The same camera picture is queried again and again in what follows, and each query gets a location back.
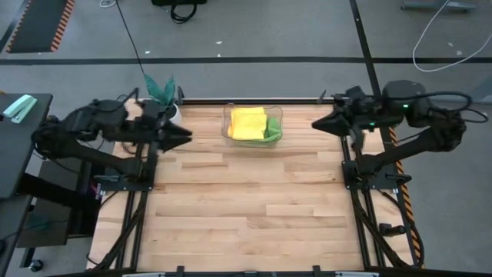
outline gray floor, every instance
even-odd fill
[[[0,34],[7,29],[21,0],[0,2]],[[420,57],[460,57],[477,49],[490,33],[492,3],[477,0],[470,14],[443,14],[417,52]],[[410,57],[431,12],[399,9],[398,0],[357,0],[373,57]],[[346,0],[210,0],[198,7],[192,21],[171,22],[165,8],[150,1],[121,0],[121,8],[144,58],[330,56],[362,57],[357,31]],[[77,1],[60,49],[53,53],[0,54],[0,59],[134,58],[135,53],[116,7],[99,8],[98,0]],[[492,57],[492,45],[480,56]],[[440,65],[422,65],[433,68]],[[422,73],[412,65],[375,65],[379,83],[395,79],[422,82],[428,91],[472,92],[492,76],[491,64],[459,65]],[[144,65],[164,84],[174,76],[187,97],[307,97],[343,92],[360,85],[371,94],[365,64],[238,63]],[[65,116],[93,98],[116,98],[142,88],[137,65],[0,65],[0,90],[11,93],[48,92],[52,113]],[[488,114],[492,107],[479,106]],[[454,152],[426,153],[404,161],[414,177],[409,184],[417,226],[426,246],[429,269],[492,272],[490,230],[492,193],[487,188],[492,155],[492,123],[469,124]],[[397,129],[400,138],[416,130]],[[37,174],[33,158],[28,171]],[[44,276],[85,268],[90,239],[66,246],[38,249],[46,267],[31,273],[19,269],[15,253],[8,276]]]

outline potted plant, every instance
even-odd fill
[[[164,107],[166,117],[174,124],[181,123],[178,100],[175,98],[175,80],[171,77],[166,83],[164,90],[162,90],[151,76],[145,75],[145,84],[147,85],[147,90],[151,98]],[[178,86],[178,94],[182,95],[182,93],[183,91]]]

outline wooden table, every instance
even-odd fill
[[[181,125],[193,131],[193,142],[159,157],[139,272],[175,272],[178,265],[187,272],[363,269],[340,139],[311,128],[331,106],[281,107],[284,137],[275,149],[227,145],[221,106],[180,107]],[[133,104],[127,109],[131,117],[140,112]],[[384,150],[379,131],[367,135],[364,150]],[[128,155],[119,144],[114,154]],[[378,192],[372,196],[378,222],[402,224],[393,203]],[[120,234],[126,198],[120,192],[100,211],[90,253],[95,261]],[[411,263],[405,235],[387,240]]]

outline black and orange floor mat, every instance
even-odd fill
[[[74,7],[74,0],[29,0],[6,51],[56,51],[62,43]]]

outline yellow cloth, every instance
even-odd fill
[[[264,108],[233,108],[229,137],[237,140],[264,139],[267,115]]]

